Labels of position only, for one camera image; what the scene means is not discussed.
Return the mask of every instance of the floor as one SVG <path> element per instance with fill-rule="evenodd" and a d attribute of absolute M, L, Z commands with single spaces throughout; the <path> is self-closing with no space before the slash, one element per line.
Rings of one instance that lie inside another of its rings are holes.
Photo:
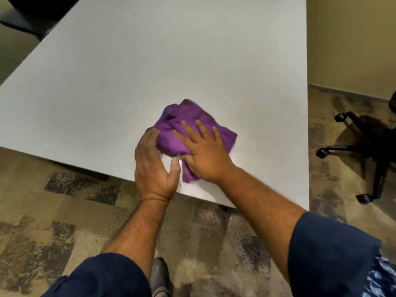
<path fill-rule="evenodd" d="M 0 11 L 9 6 L 0 0 Z M 0 83 L 37 45 L 35 37 L 0 25 Z M 328 156 L 321 146 L 359 136 L 333 116 L 345 110 L 396 123 L 387 103 L 353 94 L 309 89 L 311 211 L 354 225 L 381 239 L 396 262 L 396 174 L 384 197 L 360 205 L 354 195 L 370 191 L 373 165 L 356 157 Z M 134 183 L 105 183 L 44 159 L 0 148 L 0 295 L 40 296 L 54 279 L 98 254 L 137 205 Z M 238 213 L 177 195 L 157 240 L 174 296 L 290 296 L 290 289 L 260 240 Z"/>

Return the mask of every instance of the chair caster wheel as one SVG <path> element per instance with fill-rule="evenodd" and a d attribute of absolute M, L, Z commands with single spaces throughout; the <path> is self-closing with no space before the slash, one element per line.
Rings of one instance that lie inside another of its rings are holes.
<path fill-rule="evenodd" d="M 337 115 L 334 116 L 334 120 L 339 123 L 339 122 L 344 122 L 347 119 L 347 116 L 345 115 L 345 112 L 341 112 Z"/>
<path fill-rule="evenodd" d="M 356 195 L 356 199 L 360 204 L 369 204 L 374 201 L 373 196 L 370 194 Z"/>
<path fill-rule="evenodd" d="M 324 159 L 329 154 L 330 154 L 330 152 L 326 148 L 320 148 L 316 151 L 316 156 L 321 159 Z"/>

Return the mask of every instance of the gray shoe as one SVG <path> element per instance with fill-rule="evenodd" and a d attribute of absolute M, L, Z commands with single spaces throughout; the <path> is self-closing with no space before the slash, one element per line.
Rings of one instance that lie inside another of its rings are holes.
<path fill-rule="evenodd" d="M 166 296 L 171 296 L 169 270 L 162 257 L 156 257 L 152 262 L 150 287 L 153 297 L 160 292 L 166 293 Z"/>

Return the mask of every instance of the beige wall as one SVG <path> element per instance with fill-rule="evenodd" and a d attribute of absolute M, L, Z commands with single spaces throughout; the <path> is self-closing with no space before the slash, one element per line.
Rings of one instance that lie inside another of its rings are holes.
<path fill-rule="evenodd" d="M 308 82 L 390 98 L 396 0 L 307 0 Z"/>

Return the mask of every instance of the hand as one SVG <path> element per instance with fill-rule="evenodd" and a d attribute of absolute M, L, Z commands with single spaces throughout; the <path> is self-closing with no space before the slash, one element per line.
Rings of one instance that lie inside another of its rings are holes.
<path fill-rule="evenodd" d="M 177 157 L 172 158 L 168 174 L 156 148 L 160 135 L 152 128 L 141 137 L 135 149 L 135 183 L 140 201 L 146 199 L 161 200 L 168 203 L 176 193 L 180 178 L 180 165 Z"/>
<path fill-rule="evenodd" d="M 216 127 L 209 131 L 200 120 L 195 120 L 201 134 L 192 129 L 185 121 L 182 125 L 190 138 L 176 130 L 172 132 L 186 145 L 191 155 L 183 155 L 192 173 L 203 180 L 217 184 L 221 177 L 235 167 L 225 150 L 223 140 Z"/>

